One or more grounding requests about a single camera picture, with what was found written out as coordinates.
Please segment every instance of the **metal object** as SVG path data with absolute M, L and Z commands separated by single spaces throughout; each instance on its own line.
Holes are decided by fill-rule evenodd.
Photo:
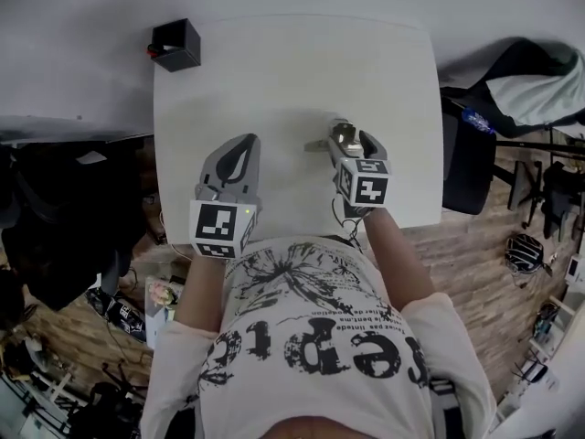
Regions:
M 336 167 L 342 157 L 360 157 L 366 159 L 388 159 L 386 148 L 372 135 L 363 130 L 359 132 L 359 140 L 356 140 L 356 128 L 347 119 L 335 119 L 327 138 L 327 151 L 331 157 L 333 166 Z
M 508 142 L 499 140 L 496 142 L 497 146 L 508 146 L 512 148 L 530 148 L 542 151 L 553 151 L 561 153 L 572 153 L 575 155 L 585 155 L 585 147 L 575 145 L 549 145 L 547 143 L 532 143 L 532 142 Z
M 304 146 L 307 153 L 327 153 L 329 151 L 329 138 L 335 142 L 349 157 L 360 157 L 364 148 L 356 139 L 356 128 L 347 119 L 335 118 L 329 125 L 329 136 L 325 140 L 310 142 Z
M 260 139 L 255 134 L 232 138 L 207 157 L 195 187 L 198 200 L 249 203 L 258 197 Z

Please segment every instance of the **black box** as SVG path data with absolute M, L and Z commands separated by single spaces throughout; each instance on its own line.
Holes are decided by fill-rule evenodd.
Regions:
M 201 37 L 188 19 L 155 27 L 149 48 L 159 52 L 151 59 L 168 71 L 201 65 Z

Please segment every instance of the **wooden floor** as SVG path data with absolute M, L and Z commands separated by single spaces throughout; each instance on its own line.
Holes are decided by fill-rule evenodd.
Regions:
M 533 155 L 548 166 L 548 155 Z M 497 164 L 513 169 L 515 159 L 530 159 L 526 152 L 513 148 L 498 149 Z M 152 171 L 147 174 L 153 180 Z M 421 259 L 431 271 L 440 291 L 453 300 L 467 326 L 496 398 L 505 391 L 512 378 L 514 362 L 522 359 L 527 349 L 527 337 L 536 312 L 550 294 L 560 295 L 564 290 L 563 276 L 569 257 L 576 250 L 570 238 L 572 219 L 562 243 L 544 241 L 543 218 L 538 211 L 533 225 L 527 231 L 545 243 L 547 257 L 555 252 L 554 276 L 544 272 L 515 280 L 504 265 L 506 239 L 521 232 L 526 209 L 508 211 L 506 204 L 509 186 L 499 179 L 492 183 L 484 211 L 476 217 L 444 211 L 441 224 L 405 230 Z M 154 226 L 157 222 L 156 201 L 147 205 Z M 133 296 L 141 300 L 144 277 L 147 274 L 184 274 L 186 261 L 168 246 L 154 247 L 144 240 L 136 250 L 133 268 L 139 284 Z M 515 286 L 529 281 L 525 289 Z M 122 282 L 125 288 L 134 286 L 133 274 Z M 116 328 L 108 332 L 106 323 L 80 298 L 58 314 L 41 308 L 26 324 L 26 329 L 44 336 L 51 348 L 70 363 L 73 385 L 81 393 L 105 380 L 102 362 L 115 365 L 124 361 L 124 370 L 131 381 L 145 385 L 152 361 L 151 351 L 131 340 Z

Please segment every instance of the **table top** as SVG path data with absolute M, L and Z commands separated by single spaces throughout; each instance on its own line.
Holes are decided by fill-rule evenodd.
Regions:
M 388 151 L 387 207 L 400 227 L 439 222 L 442 127 L 429 36 L 340 16 L 251 16 L 196 27 L 202 65 L 154 72 L 154 141 L 167 239 L 188 243 L 189 201 L 206 157 L 261 140 L 263 211 L 252 239 L 345 235 L 327 153 L 307 153 L 338 115 Z M 336 209 L 341 213 L 341 198 Z

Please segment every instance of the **cable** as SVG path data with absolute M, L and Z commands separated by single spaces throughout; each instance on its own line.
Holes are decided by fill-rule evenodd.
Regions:
M 524 289 L 524 288 L 526 288 L 529 284 L 531 284 L 534 281 L 534 279 L 535 279 L 536 276 L 537 275 L 535 273 L 533 273 L 533 274 L 530 275 L 530 278 L 528 278 L 527 281 L 524 281 L 524 282 L 521 282 L 520 284 L 518 284 L 516 281 L 519 280 L 519 279 L 521 279 L 521 277 L 514 276 L 514 274 L 512 273 L 512 283 L 514 284 L 514 286 L 516 288 L 518 288 L 518 289 Z
M 359 223 L 362 221 L 363 218 L 359 218 L 358 220 L 353 220 L 353 219 L 347 218 L 347 219 L 344 219 L 343 221 L 341 221 L 339 219 L 339 217 L 337 216 L 337 212 L 335 211 L 335 199 L 337 198 L 337 195 L 341 195 L 341 193 L 339 191 L 337 191 L 337 193 L 335 194 L 335 196 L 331 200 L 331 210 L 333 211 L 333 216 L 335 217 L 335 221 L 337 221 L 337 223 L 339 224 L 339 226 L 341 226 L 341 228 L 345 232 L 347 232 L 347 230 L 346 230 L 346 223 L 347 222 L 353 223 L 354 228 L 351 230 L 351 232 L 349 232 L 348 240 L 350 242 L 353 242 L 354 245 L 357 247 L 357 249 L 361 253 L 363 253 L 362 246 L 359 245 L 359 241 L 356 238 L 356 236 L 357 236 L 357 229 L 359 227 Z
M 163 229 L 164 229 L 164 230 L 165 230 L 165 232 L 166 232 L 165 223 L 163 222 L 163 211 L 162 211 L 162 210 L 161 210 L 161 212 L 158 214 L 158 220 L 161 222 L 161 226 L 163 227 Z M 173 251 L 175 251 L 175 253 L 176 253 L 177 255 L 180 255 L 181 257 L 183 257 L 184 259 L 187 259 L 187 260 L 189 260 L 190 262 L 192 262 L 192 261 L 193 261 L 193 259 L 192 259 L 191 257 L 187 257 L 187 256 L 186 256 L 186 255 L 184 255 L 183 253 L 179 252 L 179 251 L 176 249 L 176 247 L 175 247 L 173 244 L 170 244 L 170 243 L 169 243 L 169 245 L 171 246 L 171 249 L 173 249 Z
M 108 322 L 107 320 L 106 322 L 106 328 L 108 329 L 108 333 L 110 334 L 110 337 L 112 337 L 112 340 L 116 342 L 116 345 L 118 345 L 118 349 L 120 350 L 120 352 L 122 353 L 122 357 L 126 360 L 126 362 L 128 364 L 140 364 L 139 362 L 131 362 L 128 357 L 126 356 L 126 353 L 124 352 L 124 350 L 122 349 L 122 345 L 120 344 L 120 342 L 116 339 L 116 337 L 113 335 L 112 331 L 110 330 L 110 322 Z
M 132 287 L 132 289 L 129 291 L 129 293 L 133 293 L 133 291 L 136 289 L 136 287 L 138 287 L 138 273 L 136 273 L 136 270 L 134 270 L 133 267 L 130 267 L 128 269 L 129 272 L 132 272 L 134 275 L 134 285 Z
M 140 366 L 140 367 L 144 367 L 143 364 L 143 358 L 144 356 L 150 356 L 151 359 L 153 359 L 153 355 L 147 351 L 143 351 L 140 354 L 140 358 L 138 358 L 138 362 L 135 361 L 130 361 L 130 359 L 128 358 L 128 356 L 126 355 L 126 352 L 122 349 L 122 345 L 120 344 L 120 342 L 116 339 L 116 337 L 113 335 L 112 331 L 110 330 L 110 322 L 108 322 L 107 320 L 106 322 L 106 327 L 108 328 L 108 333 L 110 334 L 110 337 L 112 337 L 112 340 L 116 342 L 116 345 L 118 345 L 118 349 L 120 350 L 120 353 L 122 353 L 122 357 L 124 358 L 124 360 L 128 363 L 128 364 L 132 364 L 134 366 Z

